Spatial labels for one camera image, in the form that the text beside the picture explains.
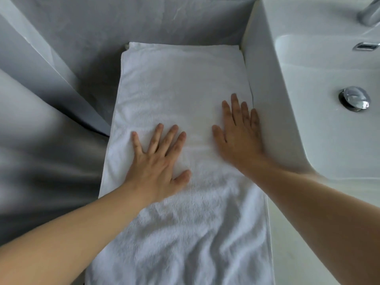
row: white towel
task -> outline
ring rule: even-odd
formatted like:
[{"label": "white towel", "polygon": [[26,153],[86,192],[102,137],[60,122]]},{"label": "white towel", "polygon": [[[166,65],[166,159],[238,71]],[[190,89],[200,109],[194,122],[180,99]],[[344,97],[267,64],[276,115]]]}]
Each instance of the white towel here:
[{"label": "white towel", "polygon": [[122,55],[100,196],[118,187],[133,159],[131,131],[147,148],[155,126],[187,132],[175,175],[193,173],[184,191],[142,210],[95,258],[88,285],[273,284],[266,196],[224,162],[211,126],[237,93],[252,107],[237,46],[130,43]]}]

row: hand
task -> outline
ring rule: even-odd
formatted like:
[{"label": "hand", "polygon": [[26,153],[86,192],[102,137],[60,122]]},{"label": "hand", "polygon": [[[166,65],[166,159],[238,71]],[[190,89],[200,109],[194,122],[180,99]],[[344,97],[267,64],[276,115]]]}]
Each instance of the hand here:
[{"label": "hand", "polygon": [[138,134],[132,132],[135,158],[124,184],[129,185],[127,188],[134,188],[135,193],[142,197],[147,205],[176,194],[187,185],[191,177],[190,170],[187,170],[176,179],[172,179],[173,166],[186,141],[186,133],[182,132],[169,150],[178,126],[174,125],[159,144],[163,128],[163,124],[158,124],[146,153],[143,152]]},{"label": "hand", "polygon": [[255,109],[248,111],[246,102],[239,105],[236,94],[231,96],[232,113],[227,101],[222,102],[224,132],[212,126],[212,132],[221,157],[230,162],[240,172],[247,175],[253,163],[271,163],[265,156]]}]

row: person's left arm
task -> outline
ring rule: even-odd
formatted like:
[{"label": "person's left arm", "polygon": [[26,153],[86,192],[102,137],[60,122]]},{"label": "person's left arm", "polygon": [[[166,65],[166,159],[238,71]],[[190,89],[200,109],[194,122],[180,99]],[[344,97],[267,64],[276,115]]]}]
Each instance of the person's left arm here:
[{"label": "person's left arm", "polygon": [[119,188],[0,247],[0,284],[70,284],[143,208],[185,187],[191,172],[172,174],[186,134],[169,150],[178,126],[159,145],[162,130],[146,153],[132,133],[135,158]]}]

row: person's left hand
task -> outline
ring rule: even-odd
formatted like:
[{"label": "person's left hand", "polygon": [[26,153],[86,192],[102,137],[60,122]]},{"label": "person's left hand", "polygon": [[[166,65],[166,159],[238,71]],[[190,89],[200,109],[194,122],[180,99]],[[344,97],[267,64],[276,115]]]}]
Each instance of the person's left hand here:
[{"label": "person's left hand", "polygon": [[169,149],[178,126],[174,125],[159,144],[163,124],[158,124],[150,141],[148,151],[143,152],[138,134],[132,132],[135,158],[126,175],[126,188],[132,188],[148,204],[160,202],[183,189],[190,181],[190,170],[172,179],[173,166],[177,161],[186,141],[186,133],[182,132],[173,147]]}]

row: bathroom sink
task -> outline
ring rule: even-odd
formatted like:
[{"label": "bathroom sink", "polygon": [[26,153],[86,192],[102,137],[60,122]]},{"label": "bathroom sink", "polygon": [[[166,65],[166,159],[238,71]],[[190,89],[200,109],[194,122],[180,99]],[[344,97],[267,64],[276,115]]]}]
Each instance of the bathroom sink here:
[{"label": "bathroom sink", "polygon": [[[268,153],[329,179],[380,177],[380,28],[356,14],[369,0],[260,0],[242,44]],[[300,12],[304,20],[300,22]],[[339,93],[359,86],[371,103],[348,110]]]}]

